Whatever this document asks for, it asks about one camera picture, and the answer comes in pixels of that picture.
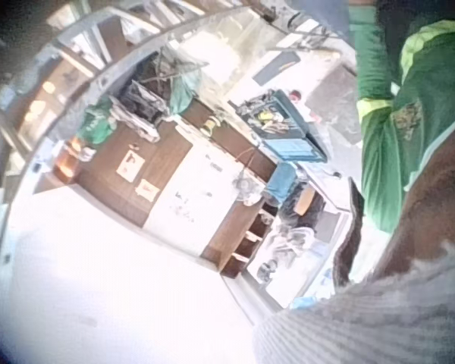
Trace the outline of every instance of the person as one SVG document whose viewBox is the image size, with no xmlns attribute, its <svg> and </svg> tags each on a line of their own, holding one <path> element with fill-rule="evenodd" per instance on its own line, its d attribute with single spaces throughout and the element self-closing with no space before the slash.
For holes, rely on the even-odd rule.
<svg viewBox="0 0 455 364">
<path fill-rule="evenodd" d="M 388 3 L 349 1 L 364 209 L 388 247 L 363 282 L 257 327 L 260 364 L 455 363 L 455 20 L 412 13 L 393 96 Z"/>
</svg>

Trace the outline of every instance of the floor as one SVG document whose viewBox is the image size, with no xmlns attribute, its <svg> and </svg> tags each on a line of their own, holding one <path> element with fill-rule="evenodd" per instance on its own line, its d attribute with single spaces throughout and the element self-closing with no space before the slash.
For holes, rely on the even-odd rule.
<svg viewBox="0 0 455 364">
<path fill-rule="evenodd" d="M 216 272 L 129 231 L 81 193 L 38 193 L 14 215 L 0 335 L 18 362 L 254 362 L 252 326 Z"/>
</svg>

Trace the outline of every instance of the metal frame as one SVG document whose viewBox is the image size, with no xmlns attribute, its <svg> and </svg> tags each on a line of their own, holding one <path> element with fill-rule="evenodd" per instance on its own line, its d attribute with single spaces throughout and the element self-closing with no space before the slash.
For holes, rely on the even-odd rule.
<svg viewBox="0 0 455 364">
<path fill-rule="evenodd" d="M 130 7 L 134 5 L 138 5 L 138 1 L 130 4 Z M 24 72 L 13 80 L 12 85 L 15 85 L 16 87 L 14 88 L 13 86 L 8 86 L 8 91 L 10 92 L 11 89 L 14 92 L 15 97 L 12 98 L 12 100 L 0 99 L 0 105 L 2 105 L 2 109 L 0 108 L 0 128 L 9 145 L 22 155 L 26 163 L 20 174 L 19 182 L 16 190 L 14 191 L 13 198 L 8 206 L 8 210 L 5 215 L 5 222 L 2 227 L 0 244 L 1 311 L 7 311 L 6 307 L 13 275 L 14 253 L 17 243 L 16 233 L 13 229 L 9 228 L 9 218 L 14 204 L 23 203 L 24 198 L 33 194 L 33 191 L 39 182 L 40 167 L 43 161 L 47 160 L 51 154 L 50 139 L 55 141 L 72 137 L 77 128 L 80 126 L 84 110 L 88 105 L 97 103 L 99 98 L 109 89 L 109 87 L 113 85 L 115 81 L 120 80 L 120 78 L 124 76 L 125 72 L 130 70 L 144 58 L 148 57 L 151 53 L 159 50 L 165 43 L 172 40 L 174 37 L 181 36 L 187 32 L 195 30 L 198 27 L 219 22 L 220 19 L 224 17 L 234 16 L 245 11 L 246 9 L 249 9 L 249 7 L 229 7 L 213 14 L 205 14 L 192 20 L 187 20 L 172 27 L 159 29 L 147 20 L 129 12 L 127 9 L 108 6 L 94 13 L 88 14 L 76 23 L 71 24 L 55 39 L 44 45 L 36 57 L 29 63 L 29 67 L 27 67 Z M 115 62 L 108 63 L 102 70 L 98 70 L 92 64 L 72 52 L 67 45 L 75 36 L 96 27 L 101 22 L 114 16 L 134 21 L 137 25 L 142 24 L 143 29 L 147 29 L 153 34 L 130 49 L 123 58 Z M 69 103 L 66 104 L 64 111 L 51 123 L 51 125 L 49 125 L 46 132 L 39 138 L 39 141 L 33 150 L 29 151 L 23 143 L 21 143 L 17 131 L 12 126 L 13 124 L 7 119 L 6 109 L 12 102 L 20 101 L 20 94 L 26 94 L 46 81 L 46 78 L 41 79 L 37 76 L 33 78 L 32 81 L 27 82 L 26 77 L 31 74 L 39 75 L 41 69 L 48 64 L 51 58 L 57 58 L 59 56 L 69 61 L 74 67 L 90 78 L 88 87 L 83 88 L 82 94 L 80 94 L 75 101 L 69 100 Z"/>
</svg>

